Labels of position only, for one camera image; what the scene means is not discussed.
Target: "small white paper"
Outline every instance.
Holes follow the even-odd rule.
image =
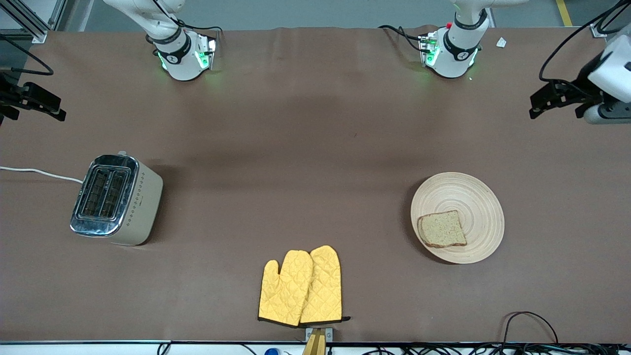
[[[496,46],[498,46],[500,48],[506,47],[506,40],[504,39],[504,37],[500,37],[500,40],[497,41]]]

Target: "white cable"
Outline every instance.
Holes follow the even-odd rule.
[[[75,183],[83,184],[82,180],[75,179],[73,177],[55,175],[55,174],[51,174],[49,172],[41,171],[41,170],[38,170],[38,169],[20,169],[20,168],[16,168],[16,167],[0,166],[0,170],[19,171],[19,172],[39,172],[40,174],[44,174],[44,175],[50,176],[52,178],[55,177],[55,178],[58,178],[58,179],[70,180],[70,181],[74,181]]]

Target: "green led light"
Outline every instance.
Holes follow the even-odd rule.
[[[433,66],[436,63],[436,58],[438,58],[439,54],[440,54],[440,48],[438,47],[438,45],[436,45],[434,47],[434,50],[430,52],[429,54],[427,54],[427,65]]]
[[[473,65],[473,61],[475,60],[475,55],[478,53],[478,50],[476,49],[473,54],[471,55],[471,61],[469,62],[469,66]]]
[[[168,70],[167,65],[164,63],[164,59],[162,59],[162,55],[160,54],[160,52],[158,52],[158,58],[160,58],[160,62],[162,63],[162,68],[164,70]]]
[[[196,57],[197,57],[197,59],[198,59],[199,66],[200,66],[202,69],[206,69],[206,68],[208,68],[208,56],[207,56],[207,55],[205,55],[203,52],[202,52],[202,53],[195,52],[195,55],[196,55]]]

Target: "toaster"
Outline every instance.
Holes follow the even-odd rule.
[[[74,204],[70,228],[114,244],[147,240],[158,212],[162,178],[125,152],[96,158]]]

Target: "plate rim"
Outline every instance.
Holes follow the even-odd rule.
[[[470,179],[474,179],[475,181],[478,181],[479,183],[481,183],[483,186],[485,186],[490,192],[491,195],[493,197],[495,197],[495,200],[497,201],[497,205],[499,206],[500,209],[500,213],[501,213],[501,218],[500,218],[500,224],[501,224],[501,234],[499,236],[497,245],[495,246],[495,248],[491,251],[491,253],[487,256],[485,256],[484,258],[472,258],[470,260],[465,260],[465,261],[454,261],[450,258],[446,258],[444,255],[441,255],[441,253],[436,253],[436,248],[431,248],[429,246],[427,246],[423,240],[421,239],[419,233],[418,233],[418,226],[417,223],[415,222],[418,221],[418,218],[422,217],[422,216],[418,216],[418,218],[416,218],[416,216],[414,215],[414,211],[413,211],[413,207],[415,205],[417,205],[417,203],[415,203],[416,199],[419,196],[419,191],[421,190],[421,187],[427,183],[428,181],[430,181],[431,179],[434,178],[440,178],[442,176],[445,175],[456,175],[456,176],[466,176],[467,178]],[[504,240],[504,233],[505,233],[505,228],[506,228],[506,223],[505,223],[505,217],[504,217],[504,210],[502,208],[502,204],[500,203],[500,200],[497,198],[497,195],[495,194],[495,192],[493,192],[493,190],[491,190],[491,188],[488,187],[487,184],[484,183],[484,181],[478,179],[475,176],[469,175],[469,174],[465,174],[463,172],[457,172],[457,171],[446,171],[446,172],[440,172],[438,174],[432,175],[429,178],[427,178],[424,182],[422,182],[421,185],[419,185],[419,187],[416,189],[416,191],[414,192],[414,196],[412,197],[412,201],[410,203],[410,222],[412,223],[412,229],[414,229],[414,233],[416,234],[416,238],[419,240],[419,242],[423,245],[423,247],[425,249],[427,249],[427,251],[429,251],[431,254],[433,254],[434,256],[436,256],[437,258],[440,258],[441,260],[445,260],[446,262],[449,263],[453,263],[453,264],[472,264],[472,263],[477,263],[480,262],[486,258],[488,258],[489,256],[493,255],[493,253],[497,250],[497,248],[499,248],[500,244],[502,244],[502,241]]]

